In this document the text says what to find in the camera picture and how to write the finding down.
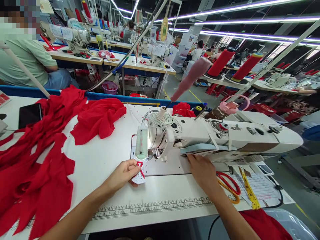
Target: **red garment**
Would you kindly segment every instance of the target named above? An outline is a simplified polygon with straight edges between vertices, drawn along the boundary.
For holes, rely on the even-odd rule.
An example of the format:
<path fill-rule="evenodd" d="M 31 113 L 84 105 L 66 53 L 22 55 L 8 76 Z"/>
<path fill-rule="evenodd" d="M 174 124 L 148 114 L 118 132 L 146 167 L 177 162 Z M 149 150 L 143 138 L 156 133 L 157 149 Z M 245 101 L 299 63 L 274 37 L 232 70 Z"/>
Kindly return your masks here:
<path fill-rule="evenodd" d="M 127 108 L 117 98 L 89 101 L 78 114 L 78 123 L 71 134 L 75 144 L 82 145 L 99 135 L 101 139 L 109 137 L 113 130 L 113 123 L 127 112 Z"/>
<path fill-rule="evenodd" d="M 189 110 L 190 105 L 188 103 L 180 102 L 173 106 L 172 115 L 179 114 L 184 117 L 196 117 L 193 111 Z"/>
<path fill-rule="evenodd" d="M 262 208 L 242 211 L 240 214 L 261 240 L 293 240 L 283 226 L 273 217 L 267 215 Z"/>
<path fill-rule="evenodd" d="M 30 239 L 41 237 L 70 208 L 73 185 L 67 175 L 73 173 L 74 162 L 61 153 L 66 139 L 61 131 L 86 103 L 84 94 L 71 86 L 60 96 L 38 101 L 43 119 L 28 125 L 16 144 L 0 151 L 0 182 L 5 183 L 0 184 L 0 236 L 18 218 L 16 232 L 22 231 L 35 215 Z M 40 154 L 54 142 L 43 164 L 37 164 Z M 31 154 L 35 145 L 36 151 Z"/>

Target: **smartphone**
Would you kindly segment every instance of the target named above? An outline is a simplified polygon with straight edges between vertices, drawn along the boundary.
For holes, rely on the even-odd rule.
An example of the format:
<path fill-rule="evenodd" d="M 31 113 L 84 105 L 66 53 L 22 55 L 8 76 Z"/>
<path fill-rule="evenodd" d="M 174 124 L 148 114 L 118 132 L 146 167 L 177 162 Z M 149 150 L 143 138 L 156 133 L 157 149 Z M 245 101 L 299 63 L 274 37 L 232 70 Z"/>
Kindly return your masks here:
<path fill-rule="evenodd" d="M 25 128 L 28 124 L 39 122 L 42 119 L 40 103 L 21 107 L 19 110 L 19 126 Z"/>

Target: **red thread spool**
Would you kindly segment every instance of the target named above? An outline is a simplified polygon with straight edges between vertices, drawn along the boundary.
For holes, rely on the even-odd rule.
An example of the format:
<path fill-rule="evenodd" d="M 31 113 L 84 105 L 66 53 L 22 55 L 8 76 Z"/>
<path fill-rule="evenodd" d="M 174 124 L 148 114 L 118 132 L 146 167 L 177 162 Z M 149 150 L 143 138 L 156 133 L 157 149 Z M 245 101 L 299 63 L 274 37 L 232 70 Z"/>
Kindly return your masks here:
<path fill-rule="evenodd" d="M 289 67 L 291 63 L 287 63 L 286 65 L 284 65 L 281 69 L 285 69 L 286 67 Z"/>
<path fill-rule="evenodd" d="M 87 17 L 91 18 L 91 14 L 90 14 L 90 11 L 89 11 L 89 8 L 88 8 L 86 1 L 82 1 L 82 5 L 83 5 L 83 9 L 84 9 Z"/>
<path fill-rule="evenodd" d="M 217 77 L 224 66 L 229 62 L 229 60 L 233 57 L 235 52 L 231 52 L 228 49 L 223 50 L 220 57 L 214 62 L 212 67 L 208 71 L 208 75 L 212 77 Z"/>
<path fill-rule="evenodd" d="M 263 54 L 254 53 L 252 56 L 239 68 L 239 70 L 233 75 L 232 80 L 240 82 L 253 67 L 261 60 Z"/>
<path fill-rule="evenodd" d="M 313 73 L 310 73 L 310 76 L 315 75 L 316 73 L 320 72 L 320 70 L 314 71 Z"/>
<path fill-rule="evenodd" d="M 282 62 L 278 66 L 276 66 L 276 68 L 281 68 L 284 64 L 285 64 L 285 62 Z"/>
<path fill-rule="evenodd" d="M 81 19 L 81 15 L 80 15 L 80 12 L 79 12 L 79 10 L 76 8 L 76 9 L 74 9 L 75 11 L 76 11 L 76 15 L 77 15 L 77 19 L 78 19 L 78 21 L 79 22 L 82 22 L 82 19 Z"/>
<path fill-rule="evenodd" d="M 314 69 L 311 69 L 310 71 L 306 72 L 305 74 L 308 75 L 310 73 L 312 73 L 314 71 Z"/>

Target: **paper document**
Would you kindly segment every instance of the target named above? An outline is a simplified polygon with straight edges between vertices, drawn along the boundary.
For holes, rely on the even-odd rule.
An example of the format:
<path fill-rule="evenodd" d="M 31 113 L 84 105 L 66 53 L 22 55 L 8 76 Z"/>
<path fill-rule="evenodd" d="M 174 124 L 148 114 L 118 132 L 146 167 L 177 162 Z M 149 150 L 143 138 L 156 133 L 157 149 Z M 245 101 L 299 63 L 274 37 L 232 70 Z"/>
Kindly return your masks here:
<path fill-rule="evenodd" d="M 72 41 L 72 39 L 73 39 L 73 32 L 72 32 L 72 29 L 71 29 L 71 28 L 61 28 L 61 31 L 62 31 L 63 38 L 64 38 L 65 40 Z"/>
<path fill-rule="evenodd" d="M 50 31 L 56 38 L 63 38 L 60 26 L 53 25 L 53 24 L 49 24 L 49 26 L 50 26 Z"/>

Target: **yellow floor line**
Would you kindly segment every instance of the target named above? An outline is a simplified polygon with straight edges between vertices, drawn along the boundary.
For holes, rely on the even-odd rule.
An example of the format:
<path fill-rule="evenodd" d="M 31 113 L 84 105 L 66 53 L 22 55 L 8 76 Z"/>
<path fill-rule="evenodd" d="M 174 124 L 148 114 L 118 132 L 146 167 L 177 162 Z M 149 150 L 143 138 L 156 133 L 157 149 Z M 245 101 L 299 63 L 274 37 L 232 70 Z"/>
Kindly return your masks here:
<path fill-rule="evenodd" d="M 296 204 L 296 206 L 303 213 L 303 215 L 305 215 L 313 224 L 317 226 L 318 229 L 320 229 L 320 227 L 304 212 L 304 210 L 298 204 Z"/>

